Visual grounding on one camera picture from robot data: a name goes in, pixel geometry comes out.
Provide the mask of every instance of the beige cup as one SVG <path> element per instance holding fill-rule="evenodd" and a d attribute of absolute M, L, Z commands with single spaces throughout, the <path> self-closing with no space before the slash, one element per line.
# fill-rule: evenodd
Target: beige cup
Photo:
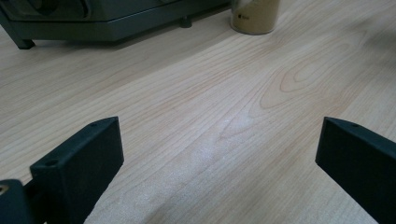
<path fill-rule="evenodd" d="M 265 35 L 275 28 L 280 0 L 233 0 L 231 26 L 247 35 Z"/>

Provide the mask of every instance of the wood grain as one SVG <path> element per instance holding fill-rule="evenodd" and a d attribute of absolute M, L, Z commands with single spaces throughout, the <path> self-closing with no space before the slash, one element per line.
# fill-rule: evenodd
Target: wood grain
<path fill-rule="evenodd" d="M 119 116 L 125 163 L 86 223 L 375 223 L 315 155 L 324 116 L 396 141 L 396 2 L 283 0 L 261 36 L 230 16 L 30 50 L 0 30 L 0 178 Z"/>

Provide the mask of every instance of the screw hole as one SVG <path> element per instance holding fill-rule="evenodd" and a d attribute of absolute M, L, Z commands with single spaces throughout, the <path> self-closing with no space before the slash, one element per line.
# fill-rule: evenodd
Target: screw hole
<path fill-rule="evenodd" d="M 0 195 L 6 193 L 7 190 L 8 190 L 7 185 L 0 185 Z"/>
<path fill-rule="evenodd" d="M 54 166 L 58 163 L 57 160 L 47 161 L 45 164 L 46 166 Z"/>

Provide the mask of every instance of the black plastic part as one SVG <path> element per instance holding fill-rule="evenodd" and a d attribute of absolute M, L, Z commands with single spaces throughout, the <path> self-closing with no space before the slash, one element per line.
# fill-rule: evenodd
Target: black plastic part
<path fill-rule="evenodd" d="M 0 223 L 33 224 L 34 219 L 21 181 L 0 181 Z"/>
<path fill-rule="evenodd" d="M 396 223 L 396 144 L 325 118 L 316 163 L 379 223 Z"/>
<path fill-rule="evenodd" d="M 91 123 L 34 163 L 33 179 L 24 190 L 21 184 L 7 189 L 17 200 L 1 206 L 0 223 L 14 223 L 9 220 L 16 217 L 26 217 L 15 222 L 21 224 L 83 223 L 122 164 L 118 118 Z M 0 195 L 0 204 L 9 198 L 5 195 Z"/>

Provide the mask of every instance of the light wood surface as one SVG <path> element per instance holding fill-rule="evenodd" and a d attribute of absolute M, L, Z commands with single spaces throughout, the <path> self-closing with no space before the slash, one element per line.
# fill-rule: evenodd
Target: light wood surface
<path fill-rule="evenodd" d="M 375 223 L 315 155 L 325 116 L 396 141 L 396 2 L 283 0 L 260 36 L 230 16 L 30 50 L 1 29 L 0 178 L 119 116 L 125 163 L 86 223 Z"/>

